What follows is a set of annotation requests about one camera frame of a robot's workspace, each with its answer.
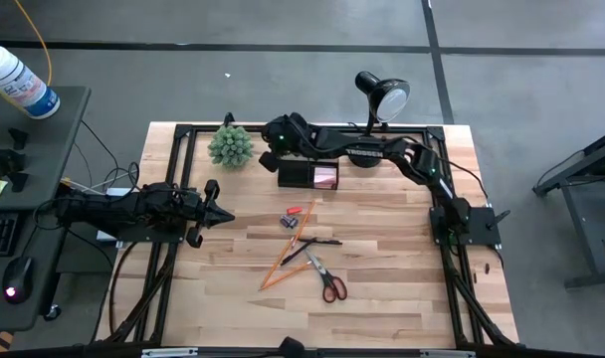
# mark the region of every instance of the butcher block table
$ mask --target butcher block table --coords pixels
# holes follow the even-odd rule
[[[150,123],[139,185],[165,180],[176,124]],[[445,125],[444,130],[450,160],[479,176],[470,128]],[[252,133],[254,157],[235,171],[211,163],[207,145],[212,136],[197,136],[190,187],[202,192],[208,179],[218,180],[217,203],[236,220],[204,230],[200,249],[180,245],[164,346],[277,347],[290,336],[306,347],[320,348],[455,347],[442,258],[431,238],[432,201],[426,187],[402,176],[389,161],[362,169],[342,157],[337,191],[279,188],[277,174],[258,162],[268,149],[260,133]],[[180,181],[185,147],[175,182]],[[485,204],[477,181],[452,169],[458,195],[474,206]],[[305,212],[314,199],[302,237],[343,242],[312,245],[310,250],[345,282],[347,300],[325,303],[322,281],[313,267],[259,291],[285,241],[296,232],[283,228],[279,217],[289,207],[303,207]],[[150,248],[140,244],[125,260],[115,290],[116,324],[140,298]],[[479,302],[502,332],[517,341],[498,257],[484,247],[468,247],[468,253]],[[307,260],[299,255],[272,278]],[[468,310],[459,298],[464,331],[472,339]],[[151,307],[148,331],[156,313],[155,303]],[[97,339],[108,336],[107,312],[106,300]]]

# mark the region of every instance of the desk lamp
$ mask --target desk lamp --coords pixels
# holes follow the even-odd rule
[[[409,84],[406,81],[381,80],[372,73],[362,71],[355,77],[358,87],[369,101],[369,121],[362,137],[370,137],[375,123],[381,123],[386,130],[387,122],[393,120],[409,101]],[[351,162],[361,168],[372,168],[380,163],[380,158],[349,156]]]

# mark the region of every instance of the blue label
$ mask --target blue label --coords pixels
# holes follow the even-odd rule
[[[40,116],[53,110],[58,100],[57,94],[51,88],[46,88],[46,92],[37,102],[25,108],[32,116]]]

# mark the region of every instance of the scissors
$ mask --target scissors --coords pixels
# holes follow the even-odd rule
[[[312,255],[308,249],[304,249],[304,252],[309,257],[315,269],[320,273],[322,282],[324,283],[324,289],[322,290],[322,299],[327,303],[332,303],[335,299],[344,300],[346,299],[346,285],[340,277],[334,277],[329,273],[326,268],[320,263],[320,261]]]

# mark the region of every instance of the gray floor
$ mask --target gray floor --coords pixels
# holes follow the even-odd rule
[[[47,40],[170,43],[428,45],[418,0],[25,0]],[[605,48],[605,0],[432,0],[441,46]],[[0,39],[33,39],[12,2]],[[15,50],[45,73],[39,50]],[[362,121],[353,77],[369,70],[412,84],[398,120],[442,123],[430,55],[52,51],[54,85],[93,89],[87,122],[120,163],[138,160],[152,120],[264,121],[299,111],[312,121]],[[605,133],[604,57],[445,56],[455,121],[469,124],[501,224],[505,273],[522,343],[605,354],[605,286],[566,292],[586,273],[563,199],[530,191],[553,163]],[[88,133],[78,144],[96,182],[111,168]],[[67,174],[85,182],[73,154]],[[18,333],[14,348],[88,342],[104,277],[71,276],[59,320]]]

